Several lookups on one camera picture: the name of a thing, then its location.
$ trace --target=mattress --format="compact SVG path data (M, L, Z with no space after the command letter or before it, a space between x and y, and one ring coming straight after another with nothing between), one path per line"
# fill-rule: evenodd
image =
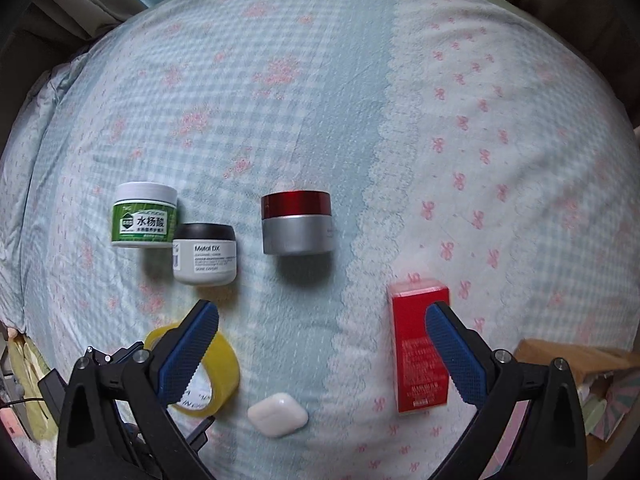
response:
M424 478L473 408L450 386L398 417L386 284L443 280L492 348L629 348L639 159L609 86L487 0L171 0L25 103L0 168L0 317L68 376L86 346L207 298L242 375L200 452L217 478ZM235 282L195 289L170 251L112 248L131 180L175 187L182 221L231 224ZM260 197L288 189L331 193L334 253L262 254ZM271 440L246 410L276 392L310 420Z

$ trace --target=lid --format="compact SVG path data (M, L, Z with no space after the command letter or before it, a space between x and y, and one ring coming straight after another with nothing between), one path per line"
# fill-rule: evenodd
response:
M262 197L262 219L292 215L331 216L331 196L324 191L284 191Z
M174 240L236 240L236 233L224 224L178 224Z
M156 182L125 182L116 188L116 202L120 200L157 200L176 205L178 192L171 186Z

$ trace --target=jar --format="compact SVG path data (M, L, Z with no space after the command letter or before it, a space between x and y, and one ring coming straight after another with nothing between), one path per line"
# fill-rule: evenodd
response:
M236 233L224 224L180 224L174 278L187 285L227 285L236 278Z
M111 245L170 248L178 192L155 182L126 182L116 188Z
M262 250L277 256L333 251L330 195L300 190L263 196Z

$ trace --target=white jar lid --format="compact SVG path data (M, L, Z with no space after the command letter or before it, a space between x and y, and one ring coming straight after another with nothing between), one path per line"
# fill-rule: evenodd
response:
M116 202L136 199L156 200L176 205L178 192L171 186L156 182L125 182L116 188Z

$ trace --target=clear packing tape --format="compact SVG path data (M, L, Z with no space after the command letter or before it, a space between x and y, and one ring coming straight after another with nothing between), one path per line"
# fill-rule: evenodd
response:
M155 343L179 323L153 330L145 339L145 348ZM204 418L215 414L231 397L240 383L240 367L236 354L225 337L218 332L198 366L182 399L174 407L187 415Z

